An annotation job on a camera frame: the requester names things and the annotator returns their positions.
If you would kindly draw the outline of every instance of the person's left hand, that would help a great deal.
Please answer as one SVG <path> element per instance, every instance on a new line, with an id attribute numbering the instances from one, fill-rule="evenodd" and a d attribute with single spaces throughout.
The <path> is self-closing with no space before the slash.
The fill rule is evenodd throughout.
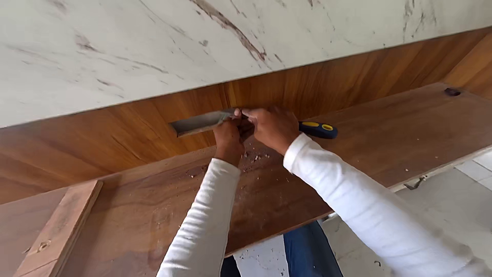
<path id="1" fill-rule="evenodd" d="M 236 118 L 217 125 L 214 128 L 214 136 L 217 142 L 215 158 L 237 167 L 245 151 L 243 142 L 253 134 L 254 125 L 241 118 L 239 109 L 236 109 L 235 115 Z"/>

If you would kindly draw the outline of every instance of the person's right hand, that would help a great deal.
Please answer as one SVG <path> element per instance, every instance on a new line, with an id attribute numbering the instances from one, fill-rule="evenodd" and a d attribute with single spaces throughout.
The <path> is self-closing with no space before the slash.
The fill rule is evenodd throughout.
<path id="1" fill-rule="evenodd" d="M 301 133 L 296 116 L 289 110 L 274 106 L 268 109 L 245 108 L 241 112 L 254 124 L 254 137 L 282 155 Z"/>

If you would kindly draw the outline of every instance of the wooden panel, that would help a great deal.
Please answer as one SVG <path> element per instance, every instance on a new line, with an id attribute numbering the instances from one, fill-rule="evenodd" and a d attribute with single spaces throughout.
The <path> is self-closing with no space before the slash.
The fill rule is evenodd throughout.
<path id="1" fill-rule="evenodd" d="M 67 189 L 14 277 L 59 275 L 101 187 L 102 181 L 95 180 Z"/>
<path id="2" fill-rule="evenodd" d="M 434 84 L 316 117 L 339 130 L 337 139 L 317 141 L 387 187 L 492 145 L 492 102 L 468 93 L 450 97 L 446 87 Z M 282 167 L 280 155 L 253 139 L 246 148 L 227 253 L 331 210 Z M 155 276 L 214 151 L 105 178 L 63 276 Z M 257 155 L 262 158 L 255 161 Z"/>
<path id="3" fill-rule="evenodd" d="M 0 205 L 0 277 L 12 277 L 67 188 Z"/>
<path id="4" fill-rule="evenodd" d="M 211 132 L 174 137 L 167 123 L 178 119 L 272 104 L 305 119 L 440 81 L 490 33 L 485 28 L 0 129 L 0 203 L 214 145 Z M 480 93 L 485 86 L 473 88 Z"/>
<path id="5" fill-rule="evenodd" d="M 485 36 L 445 81 L 492 99 L 492 34 Z"/>

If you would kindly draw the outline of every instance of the screw hole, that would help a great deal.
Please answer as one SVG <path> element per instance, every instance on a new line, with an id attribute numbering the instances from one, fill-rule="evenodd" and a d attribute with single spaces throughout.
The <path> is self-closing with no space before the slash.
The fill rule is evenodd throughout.
<path id="1" fill-rule="evenodd" d="M 458 96 L 461 94 L 461 91 L 454 89 L 454 88 L 447 88 L 444 90 L 444 93 L 448 96 Z"/>

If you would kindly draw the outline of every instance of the hand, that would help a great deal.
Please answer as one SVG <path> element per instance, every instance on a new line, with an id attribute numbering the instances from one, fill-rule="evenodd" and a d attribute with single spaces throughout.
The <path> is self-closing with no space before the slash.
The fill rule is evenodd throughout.
<path id="1" fill-rule="evenodd" d="M 214 128 L 217 151 L 215 158 L 228 162 L 237 167 L 241 155 L 245 151 L 243 142 L 252 135 L 254 126 L 245 119 L 241 119 L 241 113 L 236 110 L 235 117 L 224 121 Z"/>
<path id="2" fill-rule="evenodd" d="M 301 133 L 296 116 L 289 110 L 271 107 L 241 112 L 254 124 L 254 137 L 282 155 Z"/>

